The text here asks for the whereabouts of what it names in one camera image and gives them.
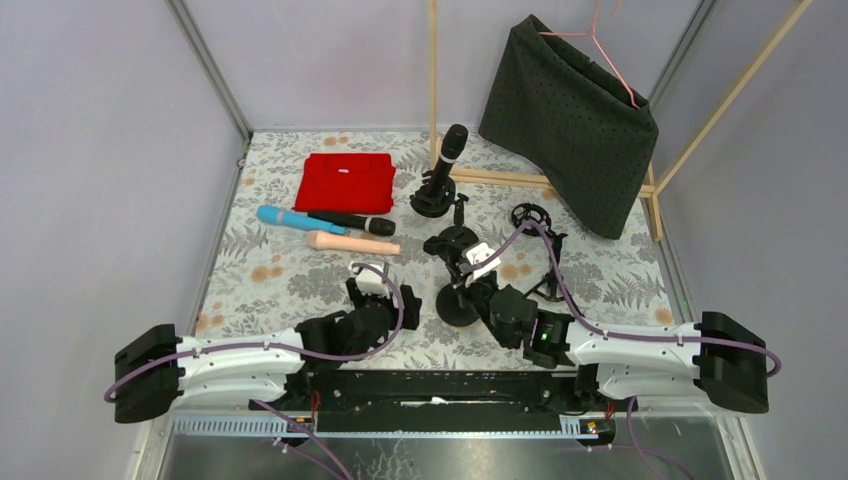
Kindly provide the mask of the black clip microphone stand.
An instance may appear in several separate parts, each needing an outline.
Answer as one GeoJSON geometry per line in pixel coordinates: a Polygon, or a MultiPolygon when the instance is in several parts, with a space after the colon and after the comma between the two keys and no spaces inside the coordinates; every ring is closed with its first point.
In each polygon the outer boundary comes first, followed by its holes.
{"type": "Polygon", "coordinates": [[[471,229],[451,226],[427,239],[423,251],[440,258],[449,273],[449,283],[436,298],[438,317],[453,327],[472,325],[480,317],[486,319],[489,299],[498,289],[499,260],[492,260],[480,269],[473,266],[489,259],[494,250],[471,229]]]}

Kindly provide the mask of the peach pink microphone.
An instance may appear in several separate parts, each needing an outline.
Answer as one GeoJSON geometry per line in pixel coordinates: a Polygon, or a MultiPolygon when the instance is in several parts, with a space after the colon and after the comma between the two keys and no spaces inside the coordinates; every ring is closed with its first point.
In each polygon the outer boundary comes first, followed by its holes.
{"type": "Polygon", "coordinates": [[[308,232],[306,243],[316,250],[339,250],[375,255],[399,255],[401,253],[401,247],[398,244],[346,237],[325,231],[308,232]]]}

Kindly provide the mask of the black handheld microphone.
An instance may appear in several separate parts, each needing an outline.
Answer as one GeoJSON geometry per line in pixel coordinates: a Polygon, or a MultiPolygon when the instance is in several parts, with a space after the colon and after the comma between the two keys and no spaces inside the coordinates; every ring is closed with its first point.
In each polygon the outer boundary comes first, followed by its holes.
{"type": "Polygon", "coordinates": [[[445,133],[436,165],[425,186],[428,198],[435,198],[446,186],[453,165],[465,149],[468,135],[467,127],[462,124],[451,125],[445,133]]]}

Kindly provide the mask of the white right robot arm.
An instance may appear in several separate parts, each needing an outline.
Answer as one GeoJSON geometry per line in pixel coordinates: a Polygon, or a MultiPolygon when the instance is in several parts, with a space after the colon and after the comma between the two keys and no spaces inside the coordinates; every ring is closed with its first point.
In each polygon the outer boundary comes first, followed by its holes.
{"type": "Polygon", "coordinates": [[[765,341],[721,312],[705,312],[695,323],[618,331],[544,310],[512,286],[499,287],[495,272],[445,286],[437,312],[454,326],[482,321],[501,347],[535,366],[576,368],[583,396],[705,398],[746,414],[770,409],[765,341]]]}

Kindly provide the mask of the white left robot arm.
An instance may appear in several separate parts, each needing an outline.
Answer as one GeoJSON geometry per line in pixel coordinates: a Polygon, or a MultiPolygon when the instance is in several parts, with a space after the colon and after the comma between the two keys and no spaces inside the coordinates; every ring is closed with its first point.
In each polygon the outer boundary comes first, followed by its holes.
{"type": "Polygon", "coordinates": [[[418,328],[422,301],[411,286],[378,291],[350,278],[346,287],[352,310],[269,334],[199,339],[172,324],[148,329],[114,356],[115,382],[104,395],[114,421],[140,423],[180,406],[270,403],[297,376],[371,357],[392,334],[418,328]]]}

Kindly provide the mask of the black round base stand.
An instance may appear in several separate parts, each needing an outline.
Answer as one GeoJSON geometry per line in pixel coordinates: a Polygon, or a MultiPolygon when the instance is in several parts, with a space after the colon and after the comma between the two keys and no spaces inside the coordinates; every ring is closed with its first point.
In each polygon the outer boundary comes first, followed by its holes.
{"type": "Polygon", "coordinates": [[[465,225],[465,204],[469,197],[457,193],[453,203],[453,224],[443,230],[437,239],[453,247],[465,249],[479,242],[479,237],[465,225]]]}

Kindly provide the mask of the red folded cloth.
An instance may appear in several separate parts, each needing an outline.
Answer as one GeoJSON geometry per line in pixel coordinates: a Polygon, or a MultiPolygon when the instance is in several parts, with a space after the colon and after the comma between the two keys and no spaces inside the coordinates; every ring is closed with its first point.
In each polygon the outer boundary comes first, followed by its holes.
{"type": "Polygon", "coordinates": [[[389,153],[313,153],[304,161],[293,209],[387,214],[394,206],[395,174],[389,153]]]}

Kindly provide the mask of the blue microphone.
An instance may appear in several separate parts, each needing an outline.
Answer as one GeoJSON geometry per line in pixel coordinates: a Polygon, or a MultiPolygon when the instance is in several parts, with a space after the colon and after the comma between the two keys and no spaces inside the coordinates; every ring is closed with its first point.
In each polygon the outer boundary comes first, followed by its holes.
{"type": "Polygon", "coordinates": [[[345,235],[347,230],[331,222],[311,218],[271,205],[261,205],[256,210],[257,218],[269,225],[279,225],[303,231],[323,231],[335,235],[345,235]]]}

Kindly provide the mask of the dark grey dotted cloth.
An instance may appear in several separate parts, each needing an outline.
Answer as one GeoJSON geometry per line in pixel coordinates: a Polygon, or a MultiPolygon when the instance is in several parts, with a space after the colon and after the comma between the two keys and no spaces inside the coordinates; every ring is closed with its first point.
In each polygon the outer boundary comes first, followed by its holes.
{"type": "Polygon", "coordinates": [[[478,132],[539,167],[582,225],[611,240],[659,136],[647,99],[534,15],[510,29],[478,132]]]}

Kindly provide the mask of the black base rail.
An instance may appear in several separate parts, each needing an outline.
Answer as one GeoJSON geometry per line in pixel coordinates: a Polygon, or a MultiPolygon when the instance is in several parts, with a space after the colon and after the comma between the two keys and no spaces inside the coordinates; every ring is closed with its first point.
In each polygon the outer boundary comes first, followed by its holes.
{"type": "Polygon", "coordinates": [[[616,433],[627,401],[569,371],[335,370],[291,375],[281,398],[251,401],[324,435],[562,437],[616,433]]]}

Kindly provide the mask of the black tripod shock mount stand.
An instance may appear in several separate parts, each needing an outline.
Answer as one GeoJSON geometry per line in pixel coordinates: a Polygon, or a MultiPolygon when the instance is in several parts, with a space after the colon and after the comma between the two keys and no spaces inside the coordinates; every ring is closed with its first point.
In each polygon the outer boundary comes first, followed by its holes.
{"type": "Polygon", "coordinates": [[[510,220],[514,227],[520,227],[525,221],[532,220],[542,228],[539,232],[535,228],[529,228],[523,231],[524,235],[532,237],[544,237],[550,241],[554,253],[554,263],[550,266],[549,271],[536,283],[524,296],[529,297],[536,295],[541,299],[559,303],[564,300],[564,296],[558,287],[556,272],[559,270],[561,261],[561,252],[566,233],[556,233],[552,228],[552,220],[550,214],[540,205],[532,203],[521,203],[516,205],[511,213],[510,220]]]}

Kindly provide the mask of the wooden rack frame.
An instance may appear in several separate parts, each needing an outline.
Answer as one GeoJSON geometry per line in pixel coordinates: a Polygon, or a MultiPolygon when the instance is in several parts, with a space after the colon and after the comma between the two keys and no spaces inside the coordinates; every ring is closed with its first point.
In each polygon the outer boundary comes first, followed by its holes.
{"type": "MultiPolygon", "coordinates": [[[[809,6],[811,0],[794,1],[791,7],[785,12],[781,22],[775,27],[767,41],[765,41],[760,51],[751,59],[751,62],[741,72],[738,79],[732,84],[732,87],[726,92],[720,102],[717,103],[715,110],[706,120],[696,134],[686,144],[685,149],[676,158],[674,163],[669,166],[662,175],[656,179],[653,176],[653,169],[649,168],[645,182],[640,186],[638,196],[648,203],[649,219],[651,222],[651,231],[653,239],[656,242],[661,241],[665,237],[665,231],[662,223],[662,217],[659,208],[659,197],[661,192],[669,184],[675,174],[681,169],[684,163],[695,152],[696,148],[706,138],[711,129],[715,126],[718,120],[728,110],[732,103],[736,100],[739,94],[751,81],[754,75],[759,71],[762,65],[766,62],[769,56],[774,52],[780,42],[791,31],[797,21],[803,16],[809,6]]],[[[441,146],[441,138],[437,133],[437,51],[438,51],[438,2],[430,0],[428,2],[428,37],[429,37],[429,149],[430,149],[430,166],[434,167],[438,158],[438,147],[441,146]]],[[[452,171],[452,178],[455,181],[462,183],[473,184],[491,184],[504,185],[515,187],[535,188],[542,190],[551,190],[553,185],[548,178],[541,174],[520,174],[509,172],[495,172],[471,168],[459,168],[452,171]]]]}

